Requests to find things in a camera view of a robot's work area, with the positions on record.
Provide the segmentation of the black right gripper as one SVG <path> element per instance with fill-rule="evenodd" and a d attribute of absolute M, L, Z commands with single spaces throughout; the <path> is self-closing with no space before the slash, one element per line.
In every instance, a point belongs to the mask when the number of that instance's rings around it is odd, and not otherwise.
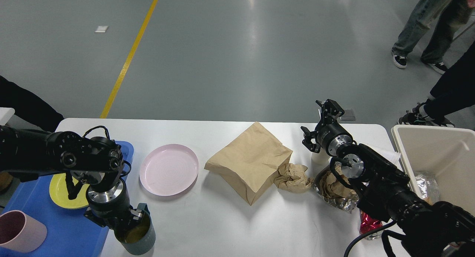
<path fill-rule="evenodd" d="M 323 150 L 328 156 L 337 157 L 343 146 L 354 142 L 351 134 L 337 123 L 338 118 L 345 114 L 345 110 L 331 99 L 327 99 L 325 102 L 319 100 L 315 102 L 321 108 L 320 121 L 314 131 L 301 126 L 304 133 L 302 144 L 310 152 L 319 153 Z"/>

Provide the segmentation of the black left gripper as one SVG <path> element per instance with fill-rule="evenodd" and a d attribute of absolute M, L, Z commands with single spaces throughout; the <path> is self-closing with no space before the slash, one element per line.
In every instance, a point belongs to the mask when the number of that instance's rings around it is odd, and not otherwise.
<path fill-rule="evenodd" d="M 137 208 L 132 208 L 123 179 L 119 179 L 111 189 L 105 192 L 94 191 L 89 186 L 86 200 L 88 208 L 84 217 L 101 227 L 112 230 L 150 227 L 148 204 L 138 204 Z"/>

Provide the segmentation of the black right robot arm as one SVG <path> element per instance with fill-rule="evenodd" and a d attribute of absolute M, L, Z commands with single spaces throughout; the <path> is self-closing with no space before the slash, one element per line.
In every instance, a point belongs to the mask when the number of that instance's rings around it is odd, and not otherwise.
<path fill-rule="evenodd" d="M 430 205 L 410 190 L 410 178 L 375 150 L 354 141 L 339 123 L 343 108 L 331 99 L 316 101 L 321 109 L 314 131 L 301 127 L 302 144 L 331 157 L 328 170 L 358 195 L 357 207 L 387 222 L 376 232 L 388 257 L 389 238 L 400 240 L 411 257 L 473 257 L 474 216 L 446 201 Z"/>

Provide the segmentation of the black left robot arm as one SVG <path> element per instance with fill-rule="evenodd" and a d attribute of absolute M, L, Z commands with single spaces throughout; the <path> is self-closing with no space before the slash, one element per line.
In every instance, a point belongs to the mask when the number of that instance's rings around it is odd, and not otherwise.
<path fill-rule="evenodd" d="M 129 231 L 144 218 L 143 208 L 130 205 L 121 146 L 105 137 L 87 138 L 71 131 L 50 133 L 1 126 L 1 171 L 21 182 L 40 176 L 65 174 L 68 198 L 78 196 L 87 184 L 85 197 L 90 221 L 115 231 Z"/>

